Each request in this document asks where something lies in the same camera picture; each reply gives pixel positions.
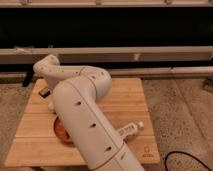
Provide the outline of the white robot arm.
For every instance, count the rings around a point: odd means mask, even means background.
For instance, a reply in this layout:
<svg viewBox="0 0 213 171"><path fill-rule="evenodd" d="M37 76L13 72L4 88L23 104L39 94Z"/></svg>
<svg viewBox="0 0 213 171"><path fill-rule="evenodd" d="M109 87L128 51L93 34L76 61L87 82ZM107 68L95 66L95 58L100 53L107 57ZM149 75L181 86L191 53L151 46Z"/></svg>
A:
<svg viewBox="0 0 213 171"><path fill-rule="evenodd" d="M45 79L54 110L91 171L145 171L97 105L112 85L106 70L62 66L55 55L33 69Z"/></svg>

